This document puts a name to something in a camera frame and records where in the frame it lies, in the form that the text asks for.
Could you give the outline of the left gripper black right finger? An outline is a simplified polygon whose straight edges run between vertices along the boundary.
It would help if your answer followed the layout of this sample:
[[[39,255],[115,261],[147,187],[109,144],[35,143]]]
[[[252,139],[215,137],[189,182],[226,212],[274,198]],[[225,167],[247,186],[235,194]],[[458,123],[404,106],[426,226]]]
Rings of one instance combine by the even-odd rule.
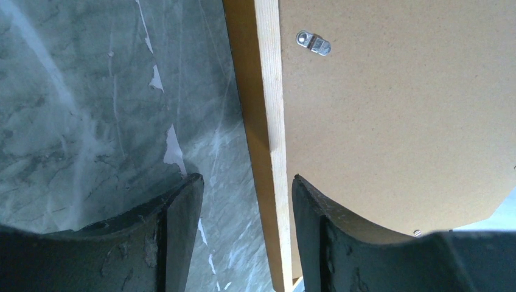
[[[300,175],[292,183],[306,291],[514,291],[515,233],[411,237],[373,223]]]

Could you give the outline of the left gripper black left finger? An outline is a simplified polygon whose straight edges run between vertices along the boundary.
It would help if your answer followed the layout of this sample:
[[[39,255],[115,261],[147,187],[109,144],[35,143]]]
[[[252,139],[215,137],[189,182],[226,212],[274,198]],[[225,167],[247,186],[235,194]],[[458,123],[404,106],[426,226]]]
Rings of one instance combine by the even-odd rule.
[[[78,231],[1,227],[2,291],[184,291],[204,180]]]

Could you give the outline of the brown backing board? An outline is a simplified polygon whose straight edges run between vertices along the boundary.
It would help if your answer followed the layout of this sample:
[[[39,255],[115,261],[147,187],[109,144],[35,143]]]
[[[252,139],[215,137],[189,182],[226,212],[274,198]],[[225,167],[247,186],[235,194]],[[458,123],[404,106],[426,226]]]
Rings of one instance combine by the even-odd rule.
[[[413,235],[515,187],[514,1],[281,1],[287,180]]]

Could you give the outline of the wooden picture frame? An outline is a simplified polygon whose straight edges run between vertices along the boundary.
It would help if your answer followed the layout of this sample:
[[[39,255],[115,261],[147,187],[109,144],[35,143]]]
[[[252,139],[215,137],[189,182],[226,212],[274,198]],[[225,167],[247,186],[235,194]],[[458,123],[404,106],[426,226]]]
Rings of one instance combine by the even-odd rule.
[[[223,1],[275,291],[293,291],[278,1]]]

